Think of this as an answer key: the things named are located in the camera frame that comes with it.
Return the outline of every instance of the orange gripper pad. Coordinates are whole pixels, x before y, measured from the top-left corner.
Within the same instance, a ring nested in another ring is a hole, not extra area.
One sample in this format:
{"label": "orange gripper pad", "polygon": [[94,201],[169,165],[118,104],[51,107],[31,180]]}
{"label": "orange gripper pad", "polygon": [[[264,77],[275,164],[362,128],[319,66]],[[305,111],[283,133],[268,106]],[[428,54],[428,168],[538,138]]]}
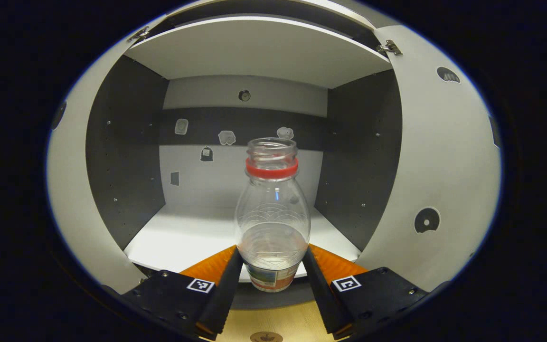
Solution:
{"label": "orange gripper pad", "polygon": [[355,276],[368,271],[366,268],[358,266],[346,258],[342,258],[311,243],[310,249],[328,286],[330,286],[330,282],[336,279]]}
{"label": "orange gripper pad", "polygon": [[216,285],[219,285],[221,277],[223,277],[225,267],[227,267],[232,255],[234,255],[235,249],[235,245],[229,247],[228,249],[223,249],[219,253],[207,257],[194,266],[180,272],[180,274],[205,281],[215,282]]}

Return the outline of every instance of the dark gray panel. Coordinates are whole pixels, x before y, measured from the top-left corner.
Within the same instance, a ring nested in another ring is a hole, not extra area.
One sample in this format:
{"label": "dark gray panel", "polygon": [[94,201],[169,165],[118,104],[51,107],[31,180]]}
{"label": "dark gray panel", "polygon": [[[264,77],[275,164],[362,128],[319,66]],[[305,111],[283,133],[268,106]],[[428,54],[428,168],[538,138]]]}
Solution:
{"label": "dark gray panel", "polygon": [[85,162],[98,212],[121,249],[165,204],[158,130],[168,81],[122,56],[90,112]]}
{"label": "dark gray panel", "polygon": [[401,138],[393,70],[328,92],[328,132],[315,207],[361,251],[386,209]]}
{"label": "dark gray panel", "polygon": [[[176,120],[189,120],[187,134],[175,134]],[[160,145],[220,145],[219,133],[233,131],[234,145],[256,138],[276,137],[282,126],[292,128],[300,149],[322,150],[326,134],[324,117],[278,110],[200,107],[163,110],[157,122]]]}

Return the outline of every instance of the bottle base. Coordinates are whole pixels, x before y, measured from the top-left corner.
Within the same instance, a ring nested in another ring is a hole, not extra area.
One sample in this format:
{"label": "bottle base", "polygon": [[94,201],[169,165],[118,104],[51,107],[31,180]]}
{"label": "bottle base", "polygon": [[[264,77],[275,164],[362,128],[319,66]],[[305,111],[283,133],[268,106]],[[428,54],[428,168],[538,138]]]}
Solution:
{"label": "bottle base", "polygon": [[252,286],[254,286],[257,290],[260,290],[260,291],[263,291],[263,292],[268,292],[270,294],[273,294],[275,292],[280,292],[280,291],[284,291],[288,288],[288,286],[291,286],[292,284],[292,281],[287,285],[287,286],[284,286],[282,288],[276,288],[275,290],[270,290],[269,288],[262,288],[262,287],[259,287],[257,286],[254,282],[250,282],[252,284]]}

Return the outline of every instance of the circular sticker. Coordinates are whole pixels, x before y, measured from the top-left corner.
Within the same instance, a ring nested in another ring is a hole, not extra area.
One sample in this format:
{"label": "circular sticker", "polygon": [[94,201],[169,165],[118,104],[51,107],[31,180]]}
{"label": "circular sticker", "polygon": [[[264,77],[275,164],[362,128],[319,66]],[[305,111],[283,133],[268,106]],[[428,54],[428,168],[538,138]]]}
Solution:
{"label": "circular sticker", "polygon": [[252,342],[282,342],[282,336],[271,331],[256,332],[250,336]]}

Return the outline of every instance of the small logo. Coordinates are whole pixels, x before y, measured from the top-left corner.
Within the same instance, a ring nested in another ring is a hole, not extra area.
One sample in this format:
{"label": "small logo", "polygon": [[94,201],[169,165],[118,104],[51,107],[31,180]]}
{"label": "small logo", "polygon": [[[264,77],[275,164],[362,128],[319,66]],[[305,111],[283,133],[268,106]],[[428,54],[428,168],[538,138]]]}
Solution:
{"label": "small logo", "polygon": [[354,288],[358,288],[362,286],[356,278],[354,278],[353,275],[350,275],[349,277],[337,279],[336,281],[332,281],[333,284],[335,284],[335,287],[339,292],[352,290]]}
{"label": "small logo", "polygon": [[208,294],[210,290],[215,286],[215,283],[211,281],[203,281],[202,279],[193,279],[191,284],[187,286],[189,290],[197,291],[197,292],[204,292],[205,294]]}
{"label": "small logo", "polygon": [[250,340],[252,342],[282,342],[283,338],[280,334],[262,331],[252,334]]}

